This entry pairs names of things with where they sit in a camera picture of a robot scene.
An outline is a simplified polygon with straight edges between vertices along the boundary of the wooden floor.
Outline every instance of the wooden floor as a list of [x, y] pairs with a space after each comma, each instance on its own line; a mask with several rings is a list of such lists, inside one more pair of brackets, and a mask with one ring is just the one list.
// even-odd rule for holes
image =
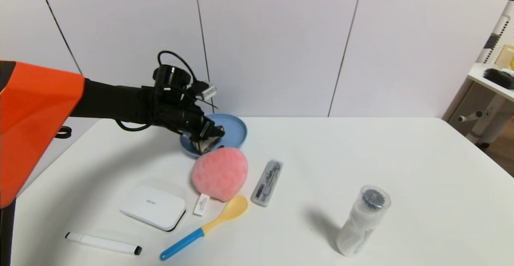
[[514, 119], [485, 153], [514, 177]]

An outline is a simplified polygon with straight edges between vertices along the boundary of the black brush bristles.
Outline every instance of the black brush bristles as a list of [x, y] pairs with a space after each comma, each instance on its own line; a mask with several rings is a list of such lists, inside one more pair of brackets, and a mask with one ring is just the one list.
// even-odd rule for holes
[[514, 77], [506, 72], [497, 69], [486, 69], [485, 72], [483, 72], [483, 77], [506, 89], [514, 89]]

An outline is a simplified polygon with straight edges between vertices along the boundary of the pink peach plush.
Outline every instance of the pink peach plush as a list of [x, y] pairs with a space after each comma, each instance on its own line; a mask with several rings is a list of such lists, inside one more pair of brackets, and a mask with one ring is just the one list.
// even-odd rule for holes
[[205, 195], [226, 202], [243, 187], [248, 176], [248, 161], [236, 148], [221, 148], [198, 158], [191, 179]]

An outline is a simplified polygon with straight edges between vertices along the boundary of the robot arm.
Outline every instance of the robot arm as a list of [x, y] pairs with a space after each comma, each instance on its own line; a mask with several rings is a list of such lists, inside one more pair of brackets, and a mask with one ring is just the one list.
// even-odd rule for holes
[[[127, 131], [161, 126], [198, 143], [224, 136], [224, 131], [195, 105], [198, 99], [211, 98], [215, 88], [196, 80], [179, 56], [191, 74], [162, 65], [163, 53], [175, 55], [159, 53], [154, 87], [141, 88], [107, 85], [75, 73], [0, 61], [0, 208], [14, 200], [68, 116], [111, 118]], [[143, 126], [129, 128], [123, 122]]]

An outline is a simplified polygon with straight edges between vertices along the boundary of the yellow spoon head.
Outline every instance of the yellow spoon head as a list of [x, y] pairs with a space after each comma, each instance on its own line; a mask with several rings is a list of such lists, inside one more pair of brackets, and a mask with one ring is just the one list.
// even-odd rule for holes
[[246, 211], [247, 208], [248, 200], [246, 200], [246, 198], [242, 195], [237, 195], [226, 204], [222, 213], [212, 222], [205, 224], [202, 227], [202, 230], [204, 231], [204, 233], [207, 233], [208, 231], [213, 229], [217, 224], [239, 217], [242, 213]]
[[248, 200], [242, 195], [237, 195], [226, 204], [223, 212], [218, 216], [218, 219], [223, 221], [232, 220], [239, 217], [248, 208]]

